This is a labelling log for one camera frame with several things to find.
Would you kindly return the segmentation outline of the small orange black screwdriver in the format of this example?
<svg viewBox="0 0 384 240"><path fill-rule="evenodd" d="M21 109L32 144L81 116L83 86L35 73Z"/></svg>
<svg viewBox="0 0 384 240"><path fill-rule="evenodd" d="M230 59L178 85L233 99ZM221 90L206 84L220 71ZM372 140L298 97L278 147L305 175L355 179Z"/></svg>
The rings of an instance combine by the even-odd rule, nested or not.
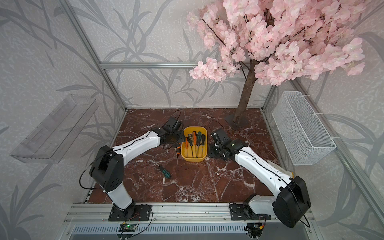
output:
<svg viewBox="0 0 384 240"><path fill-rule="evenodd" d="M176 144L175 151L176 151L176 155L177 155L177 165L178 165L179 156L181 155L181 144L180 143Z"/></svg>

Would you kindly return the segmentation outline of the green black screwdriver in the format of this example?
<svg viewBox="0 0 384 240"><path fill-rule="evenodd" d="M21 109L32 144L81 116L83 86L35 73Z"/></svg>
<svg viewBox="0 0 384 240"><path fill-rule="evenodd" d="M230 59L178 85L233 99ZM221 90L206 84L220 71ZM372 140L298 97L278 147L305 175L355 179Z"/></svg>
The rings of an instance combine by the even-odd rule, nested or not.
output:
<svg viewBox="0 0 384 240"><path fill-rule="evenodd" d="M167 179L172 178L172 175L168 170L166 170L163 166L159 165L158 163L156 163L156 165L158 166L158 170L164 175L165 178Z"/></svg>
<svg viewBox="0 0 384 240"><path fill-rule="evenodd" d="M200 151L200 146L202 145L202 133L198 132L197 133L197 158L200 157L199 151Z"/></svg>

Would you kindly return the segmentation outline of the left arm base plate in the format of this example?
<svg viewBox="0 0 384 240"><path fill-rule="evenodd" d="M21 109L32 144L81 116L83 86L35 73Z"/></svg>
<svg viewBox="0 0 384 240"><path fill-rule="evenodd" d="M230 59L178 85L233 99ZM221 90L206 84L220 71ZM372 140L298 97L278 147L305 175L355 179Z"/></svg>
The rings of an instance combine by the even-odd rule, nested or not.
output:
<svg viewBox="0 0 384 240"><path fill-rule="evenodd" d="M109 222L126 222L126 221L141 221L147 222L151 218L152 206L147 204L133 205L131 204L127 209L122 210L113 205L110 212Z"/></svg>

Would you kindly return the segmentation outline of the large orange black screwdriver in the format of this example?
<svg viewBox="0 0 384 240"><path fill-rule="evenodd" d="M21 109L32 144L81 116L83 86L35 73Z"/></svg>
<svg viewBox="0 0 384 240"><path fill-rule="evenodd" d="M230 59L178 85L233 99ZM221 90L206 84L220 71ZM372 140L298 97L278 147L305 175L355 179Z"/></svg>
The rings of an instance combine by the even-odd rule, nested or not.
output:
<svg viewBox="0 0 384 240"><path fill-rule="evenodd" d="M197 133L196 133L196 131L193 131L193 141L194 141L195 153L196 153L196 158L197 158L198 155L197 155Z"/></svg>

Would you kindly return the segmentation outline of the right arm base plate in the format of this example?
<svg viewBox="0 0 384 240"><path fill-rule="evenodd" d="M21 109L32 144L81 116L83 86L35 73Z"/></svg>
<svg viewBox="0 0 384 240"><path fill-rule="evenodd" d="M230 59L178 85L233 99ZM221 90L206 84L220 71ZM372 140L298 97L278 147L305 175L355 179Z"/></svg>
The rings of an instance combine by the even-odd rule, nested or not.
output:
<svg viewBox="0 0 384 240"><path fill-rule="evenodd" d="M229 203L229 209L231 214L232 221L248 221L248 220L257 220L257 221L269 221L272 219L270 215L264 214L255 214L249 204L247 203Z"/></svg>

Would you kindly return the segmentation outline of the black screwdriver yellow cap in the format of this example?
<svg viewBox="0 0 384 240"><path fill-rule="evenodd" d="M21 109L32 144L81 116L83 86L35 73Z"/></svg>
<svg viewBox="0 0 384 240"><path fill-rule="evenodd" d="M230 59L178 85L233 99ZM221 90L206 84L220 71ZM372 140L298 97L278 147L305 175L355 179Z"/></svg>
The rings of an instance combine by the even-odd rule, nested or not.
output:
<svg viewBox="0 0 384 240"><path fill-rule="evenodd" d="M202 157L204 155L204 146L205 146L205 143L206 143L206 135L205 134L202 134L201 136L201 145L202 145Z"/></svg>

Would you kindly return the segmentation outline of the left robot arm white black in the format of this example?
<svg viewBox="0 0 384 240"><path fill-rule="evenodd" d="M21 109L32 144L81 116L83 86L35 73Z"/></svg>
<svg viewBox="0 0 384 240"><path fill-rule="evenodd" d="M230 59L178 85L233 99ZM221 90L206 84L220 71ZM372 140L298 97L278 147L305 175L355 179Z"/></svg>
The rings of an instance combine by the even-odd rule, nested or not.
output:
<svg viewBox="0 0 384 240"><path fill-rule="evenodd" d="M153 128L125 144L112 148L103 146L99 149L89 174L107 193L115 207L125 211L134 205L134 200L123 184L124 167L148 150L161 145L182 143L185 140L182 126L180 120L171 117L162 127Z"/></svg>

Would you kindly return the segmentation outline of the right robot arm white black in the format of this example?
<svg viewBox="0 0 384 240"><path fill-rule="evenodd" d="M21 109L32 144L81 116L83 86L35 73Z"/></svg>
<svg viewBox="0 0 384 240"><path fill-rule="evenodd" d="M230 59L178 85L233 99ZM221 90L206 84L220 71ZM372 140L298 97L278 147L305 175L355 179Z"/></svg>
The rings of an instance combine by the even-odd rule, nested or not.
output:
<svg viewBox="0 0 384 240"><path fill-rule="evenodd" d="M305 181L292 177L258 156L241 140L232 140L224 129L212 132L209 157L232 160L256 176L272 193L271 196L252 195L239 207L231 206L233 220L258 220L277 217L293 228L311 208Z"/></svg>

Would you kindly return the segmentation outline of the black yellow dotted screwdriver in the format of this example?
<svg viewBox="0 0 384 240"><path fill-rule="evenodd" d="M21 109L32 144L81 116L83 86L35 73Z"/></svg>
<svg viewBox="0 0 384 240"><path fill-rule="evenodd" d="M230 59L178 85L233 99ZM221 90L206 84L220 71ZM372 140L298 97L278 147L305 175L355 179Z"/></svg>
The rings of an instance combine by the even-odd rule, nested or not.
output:
<svg viewBox="0 0 384 240"><path fill-rule="evenodd" d="M188 142L189 142L189 145L190 145L190 148L191 148L192 158L194 158L194 153L193 153L193 135L192 134L188 134Z"/></svg>

